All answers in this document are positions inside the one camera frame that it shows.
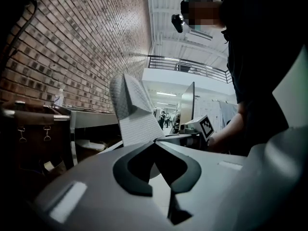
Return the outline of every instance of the metal clip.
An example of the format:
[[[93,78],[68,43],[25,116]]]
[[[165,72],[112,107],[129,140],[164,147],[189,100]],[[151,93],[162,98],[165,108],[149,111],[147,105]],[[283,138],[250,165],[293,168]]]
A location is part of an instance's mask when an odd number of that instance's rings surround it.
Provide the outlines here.
[[[25,131],[25,128],[17,129],[17,130],[20,131],[20,139],[19,139],[19,142],[20,142],[20,143],[26,143],[27,140],[26,140],[26,138],[23,137],[23,132]]]
[[[49,128],[44,127],[44,130],[46,130],[46,136],[44,138],[44,141],[51,141],[51,137],[48,136],[48,131],[51,129],[50,126],[48,126]]]

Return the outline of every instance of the balcony railing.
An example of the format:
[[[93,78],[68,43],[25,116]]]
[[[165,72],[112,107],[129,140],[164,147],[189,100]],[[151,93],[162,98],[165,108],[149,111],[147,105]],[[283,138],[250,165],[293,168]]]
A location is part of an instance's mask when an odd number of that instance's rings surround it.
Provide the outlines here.
[[[224,83],[231,83],[232,78],[229,70],[223,71],[202,63],[180,58],[169,58],[164,56],[150,57],[149,68],[160,68],[166,70],[181,71],[185,73],[201,75],[208,78],[216,79]]]

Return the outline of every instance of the ceiling light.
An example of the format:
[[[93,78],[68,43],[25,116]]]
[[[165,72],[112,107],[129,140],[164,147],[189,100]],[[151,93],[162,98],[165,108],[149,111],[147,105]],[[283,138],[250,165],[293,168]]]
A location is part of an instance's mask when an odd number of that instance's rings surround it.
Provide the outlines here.
[[[164,92],[157,92],[160,95],[167,95],[167,96],[176,96],[176,94],[164,93]]]
[[[169,58],[169,57],[165,57],[165,59],[167,59],[167,60],[172,60],[172,61],[179,61],[178,59],[174,59],[174,58]]]

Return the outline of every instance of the red brick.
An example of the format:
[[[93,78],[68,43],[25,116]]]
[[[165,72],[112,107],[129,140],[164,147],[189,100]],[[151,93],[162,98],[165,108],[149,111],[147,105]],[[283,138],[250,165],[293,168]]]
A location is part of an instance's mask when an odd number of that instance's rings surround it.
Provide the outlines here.
[[[146,59],[135,55],[147,55],[152,43],[148,1],[85,1],[38,0],[35,18],[19,38],[19,52],[7,63],[10,71],[3,76],[11,81],[1,80],[1,88],[6,89],[0,91],[1,100],[18,93],[27,102],[51,104],[47,93],[53,100],[60,81],[67,83],[65,104],[113,111],[108,88],[112,76],[126,71],[140,79],[145,67]],[[30,5],[24,12],[12,28],[8,43],[33,10]],[[42,73],[38,71],[41,64]],[[25,82],[22,77],[28,78],[27,83],[35,81],[33,87],[19,85]],[[36,82],[47,86],[39,96]],[[90,92],[91,97],[84,97],[84,92]]]
[[[33,98],[38,98],[39,97],[39,91],[34,90],[34,89],[30,89],[30,88],[26,88],[25,95],[33,97]]]

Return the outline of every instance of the water bottle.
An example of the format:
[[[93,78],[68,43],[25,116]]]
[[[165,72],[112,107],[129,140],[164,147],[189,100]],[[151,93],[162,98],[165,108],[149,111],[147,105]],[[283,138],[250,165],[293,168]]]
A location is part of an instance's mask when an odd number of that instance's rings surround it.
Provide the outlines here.
[[[64,96],[63,96],[63,89],[59,89],[58,94],[55,96],[54,98],[54,104],[57,106],[62,106],[63,105],[63,100],[64,100]]]

